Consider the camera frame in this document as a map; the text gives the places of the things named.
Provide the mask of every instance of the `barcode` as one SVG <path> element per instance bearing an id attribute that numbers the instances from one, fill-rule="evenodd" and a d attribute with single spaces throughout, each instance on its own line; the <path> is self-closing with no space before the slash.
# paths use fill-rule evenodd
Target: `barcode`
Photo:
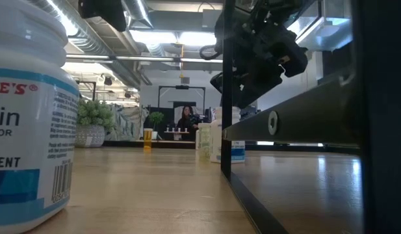
<path id="1" fill-rule="evenodd" d="M 55 176 L 53 178 L 53 193 L 51 196 L 51 201 L 53 203 L 56 203 L 69 195 L 72 166 L 73 163 L 71 162 L 55 167 Z"/>

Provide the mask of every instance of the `green plant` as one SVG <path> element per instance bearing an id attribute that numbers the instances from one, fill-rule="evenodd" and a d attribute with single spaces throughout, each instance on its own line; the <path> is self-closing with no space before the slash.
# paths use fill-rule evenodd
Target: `green plant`
<path id="1" fill-rule="evenodd" d="M 148 118 L 149 118 L 149 122 L 154 124 L 153 129 L 155 131 L 155 126 L 162 122 L 162 119 L 164 118 L 164 114 L 161 112 L 152 112 L 151 114 L 149 114 Z"/>
<path id="2" fill-rule="evenodd" d="M 106 103 L 79 100 L 77 109 L 77 124 L 79 125 L 100 125 L 110 129 L 114 126 L 112 116 L 113 113 Z"/>

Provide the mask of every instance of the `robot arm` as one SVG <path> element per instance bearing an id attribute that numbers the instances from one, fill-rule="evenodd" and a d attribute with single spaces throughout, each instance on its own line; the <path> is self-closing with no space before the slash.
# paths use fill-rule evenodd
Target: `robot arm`
<path id="1" fill-rule="evenodd" d="M 295 42 L 296 35 L 286 26 L 308 8 L 314 0 L 258 0 L 251 12 L 235 7 L 233 30 L 227 40 L 233 40 L 233 73 L 235 88 L 233 104 L 240 108 L 282 83 L 281 74 L 287 77 L 304 72 L 307 67 L 306 48 Z M 216 22 L 214 34 L 216 54 L 223 52 L 223 13 Z M 222 92 L 222 74 L 211 79 L 211 84 Z"/>

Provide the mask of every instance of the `person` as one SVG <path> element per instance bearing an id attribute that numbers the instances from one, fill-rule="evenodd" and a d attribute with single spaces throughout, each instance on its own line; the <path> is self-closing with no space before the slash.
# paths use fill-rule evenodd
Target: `person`
<path id="1" fill-rule="evenodd" d="M 181 140 L 194 141 L 196 139 L 198 125 L 191 123 L 190 114 L 193 114 L 193 108 L 191 106 L 184 106 L 177 127 L 179 127 L 182 132 L 187 128 L 189 134 L 181 134 Z"/>

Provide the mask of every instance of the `white bottle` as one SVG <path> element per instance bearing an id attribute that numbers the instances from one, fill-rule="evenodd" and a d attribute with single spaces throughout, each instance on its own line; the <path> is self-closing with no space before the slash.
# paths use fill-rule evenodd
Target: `white bottle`
<path id="1" fill-rule="evenodd" d="M 196 144 L 196 150 L 198 150 L 199 149 L 199 144 L 200 144 L 200 131 L 199 131 L 199 129 L 196 130 L 196 141 L 195 141 L 195 144 Z"/>
<path id="2" fill-rule="evenodd" d="M 239 122 L 240 109 L 232 107 L 232 124 Z M 220 163 L 222 147 L 222 108 L 216 108 L 216 119 L 211 123 L 211 162 Z M 245 162 L 245 141 L 232 141 L 231 162 Z"/>
<path id="3" fill-rule="evenodd" d="M 210 158 L 211 125 L 209 123 L 199 123 L 198 126 L 200 131 L 199 155 L 205 158 Z"/>
<path id="4" fill-rule="evenodd" d="M 23 233 L 69 201 L 76 82 L 60 67 L 62 24 L 19 0 L 0 1 L 0 233 Z"/>

